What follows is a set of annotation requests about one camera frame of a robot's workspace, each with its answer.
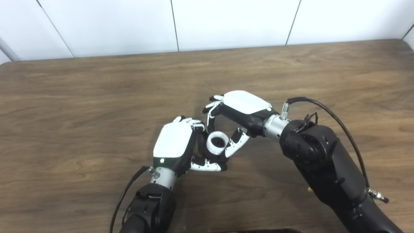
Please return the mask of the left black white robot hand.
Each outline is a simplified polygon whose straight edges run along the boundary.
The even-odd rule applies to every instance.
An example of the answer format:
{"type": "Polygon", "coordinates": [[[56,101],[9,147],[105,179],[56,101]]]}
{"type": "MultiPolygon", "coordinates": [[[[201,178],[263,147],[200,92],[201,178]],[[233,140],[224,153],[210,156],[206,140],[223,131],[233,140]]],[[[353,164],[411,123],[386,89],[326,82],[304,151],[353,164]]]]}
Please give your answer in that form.
{"type": "Polygon", "coordinates": [[[226,171],[219,154],[228,142],[222,133],[209,133],[201,120],[178,116],[162,127],[153,149],[153,166],[167,168],[177,177],[189,170],[226,171]]]}

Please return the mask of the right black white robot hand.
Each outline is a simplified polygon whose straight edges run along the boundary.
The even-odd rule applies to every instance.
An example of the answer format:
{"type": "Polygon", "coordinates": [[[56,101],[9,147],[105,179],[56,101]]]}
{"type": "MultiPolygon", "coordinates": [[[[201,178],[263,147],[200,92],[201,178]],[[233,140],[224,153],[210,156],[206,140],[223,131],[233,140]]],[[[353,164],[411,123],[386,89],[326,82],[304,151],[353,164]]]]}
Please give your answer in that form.
{"type": "Polygon", "coordinates": [[[214,122],[218,115],[223,115],[240,125],[223,152],[220,159],[227,161],[249,138],[265,137],[265,121],[277,115],[272,105],[247,91],[235,90],[222,95],[214,95],[202,110],[207,115],[208,131],[214,132],[214,122]]]}

